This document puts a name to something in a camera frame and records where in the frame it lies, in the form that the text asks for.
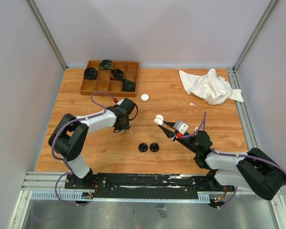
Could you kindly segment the black earbud charging case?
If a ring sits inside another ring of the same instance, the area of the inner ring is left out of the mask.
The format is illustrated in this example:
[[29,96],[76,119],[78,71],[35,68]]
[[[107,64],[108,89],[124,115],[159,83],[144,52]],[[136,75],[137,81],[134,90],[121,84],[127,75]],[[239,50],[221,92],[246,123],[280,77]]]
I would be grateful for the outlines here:
[[157,143],[151,143],[149,148],[152,152],[157,152],[160,149],[160,147]]

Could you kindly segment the dark rolled fabric top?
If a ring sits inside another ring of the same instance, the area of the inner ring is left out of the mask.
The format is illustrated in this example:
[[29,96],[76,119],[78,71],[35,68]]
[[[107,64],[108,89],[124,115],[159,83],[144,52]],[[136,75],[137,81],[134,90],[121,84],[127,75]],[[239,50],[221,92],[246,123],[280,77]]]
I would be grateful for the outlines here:
[[99,63],[100,70],[111,70],[112,66],[113,66],[113,61],[112,60],[102,60]]

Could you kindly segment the dark rolled fabric far left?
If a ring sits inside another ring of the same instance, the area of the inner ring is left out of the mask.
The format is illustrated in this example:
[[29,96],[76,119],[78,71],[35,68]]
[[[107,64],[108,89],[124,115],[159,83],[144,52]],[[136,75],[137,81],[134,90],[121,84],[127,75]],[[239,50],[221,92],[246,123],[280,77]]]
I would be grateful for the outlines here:
[[83,78],[85,80],[96,80],[97,75],[98,75],[98,71],[95,68],[90,67],[90,68],[85,69]]

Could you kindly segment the dark rolled fabric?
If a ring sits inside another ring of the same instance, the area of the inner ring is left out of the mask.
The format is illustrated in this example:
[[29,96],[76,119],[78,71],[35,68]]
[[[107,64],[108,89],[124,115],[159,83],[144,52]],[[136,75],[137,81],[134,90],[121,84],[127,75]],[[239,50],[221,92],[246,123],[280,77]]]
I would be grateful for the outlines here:
[[112,60],[102,60],[99,63],[100,70],[111,70],[112,66],[113,66],[113,61]]
[[85,80],[96,80],[97,75],[98,75],[98,71],[95,68],[90,67],[90,68],[85,69],[83,78]]
[[111,80],[113,81],[120,81],[123,78],[124,71],[121,69],[112,69],[111,70]]
[[128,79],[122,78],[122,91],[123,92],[135,92],[136,83]]

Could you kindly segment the dark rolled fabric middle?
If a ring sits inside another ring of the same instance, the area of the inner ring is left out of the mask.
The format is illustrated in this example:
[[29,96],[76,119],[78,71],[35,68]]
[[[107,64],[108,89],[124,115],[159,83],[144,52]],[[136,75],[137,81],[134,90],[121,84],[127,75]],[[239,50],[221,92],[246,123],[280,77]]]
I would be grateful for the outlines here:
[[121,69],[112,69],[111,70],[111,80],[113,81],[120,81],[123,78],[124,71]]

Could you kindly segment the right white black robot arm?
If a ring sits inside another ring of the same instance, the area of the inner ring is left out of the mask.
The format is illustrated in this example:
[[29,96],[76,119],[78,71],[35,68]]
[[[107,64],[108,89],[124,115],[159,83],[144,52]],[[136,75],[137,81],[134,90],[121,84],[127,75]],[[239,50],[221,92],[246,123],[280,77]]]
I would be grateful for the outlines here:
[[182,120],[175,123],[157,121],[157,125],[169,139],[192,151],[200,168],[209,170],[206,184],[212,191],[222,186],[244,187],[265,200],[272,200],[286,185],[286,171],[259,148],[253,147],[242,153],[212,149],[213,143],[205,131],[204,121],[192,134],[187,132],[189,126]]

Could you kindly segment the white round case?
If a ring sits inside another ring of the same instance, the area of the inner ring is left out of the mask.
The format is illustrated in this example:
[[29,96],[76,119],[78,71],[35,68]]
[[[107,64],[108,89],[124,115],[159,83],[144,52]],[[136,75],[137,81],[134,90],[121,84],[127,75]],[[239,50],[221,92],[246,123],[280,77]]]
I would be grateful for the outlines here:
[[150,98],[150,97],[149,97],[148,94],[142,94],[142,95],[141,95],[141,100],[144,101],[144,102],[147,102],[147,101],[149,100],[149,98]]
[[154,119],[154,122],[160,126],[163,126],[164,125],[164,118],[162,115],[158,114],[155,116],[155,119]]

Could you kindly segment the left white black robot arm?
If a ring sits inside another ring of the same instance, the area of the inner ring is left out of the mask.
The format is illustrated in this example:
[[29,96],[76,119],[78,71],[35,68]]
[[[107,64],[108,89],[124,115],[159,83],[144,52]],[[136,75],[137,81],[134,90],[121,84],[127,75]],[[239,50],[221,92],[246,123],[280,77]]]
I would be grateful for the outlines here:
[[122,133],[130,129],[133,111],[138,106],[132,100],[113,98],[115,105],[102,107],[103,110],[85,116],[63,116],[48,140],[52,157],[62,161],[69,170],[69,179],[75,180],[80,188],[90,188],[93,183],[92,169],[82,156],[82,149],[87,135],[96,131],[113,128],[114,133]]

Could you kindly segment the dark rolled fabric bottom right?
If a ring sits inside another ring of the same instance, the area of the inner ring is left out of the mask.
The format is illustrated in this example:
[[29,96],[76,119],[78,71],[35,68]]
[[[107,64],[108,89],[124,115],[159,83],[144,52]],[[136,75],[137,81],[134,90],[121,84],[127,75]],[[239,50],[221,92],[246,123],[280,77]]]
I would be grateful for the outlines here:
[[135,92],[136,83],[128,79],[122,78],[122,91],[123,92]]

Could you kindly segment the wooden compartment tray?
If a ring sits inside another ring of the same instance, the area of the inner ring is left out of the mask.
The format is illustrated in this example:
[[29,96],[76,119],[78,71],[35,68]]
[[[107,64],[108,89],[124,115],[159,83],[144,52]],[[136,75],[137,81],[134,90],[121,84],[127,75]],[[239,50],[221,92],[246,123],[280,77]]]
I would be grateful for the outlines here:
[[136,97],[139,79],[139,62],[89,60],[79,91],[81,95],[107,92],[117,97]]

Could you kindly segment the white crumpled cloth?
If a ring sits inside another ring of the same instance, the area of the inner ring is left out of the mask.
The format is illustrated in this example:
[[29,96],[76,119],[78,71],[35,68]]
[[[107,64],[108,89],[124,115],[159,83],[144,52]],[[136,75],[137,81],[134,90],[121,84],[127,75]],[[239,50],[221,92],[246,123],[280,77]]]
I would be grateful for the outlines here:
[[179,76],[187,94],[193,94],[209,105],[223,104],[227,99],[244,102],[242,90],[233,89],[224,77],[218,76],[215,69],[210,69],[202,76],[179,71]]

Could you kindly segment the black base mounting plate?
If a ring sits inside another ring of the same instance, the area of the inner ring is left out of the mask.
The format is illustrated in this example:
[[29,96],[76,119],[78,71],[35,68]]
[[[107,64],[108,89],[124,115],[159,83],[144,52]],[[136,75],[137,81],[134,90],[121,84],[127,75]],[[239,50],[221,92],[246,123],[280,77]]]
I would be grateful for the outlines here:
[[73,178],[67,175],[65,189],[85,190],[92,196],[101,190],[138,189],[138,190],[174,190],[185,189],[194,192],[210,192],[212,194],[233,191],[233,187],[225,188],[210,176],[194,176],[181,174],[122,174],[99,173],[93,174],[93,183],[90,188],[80,188],[75,185]]

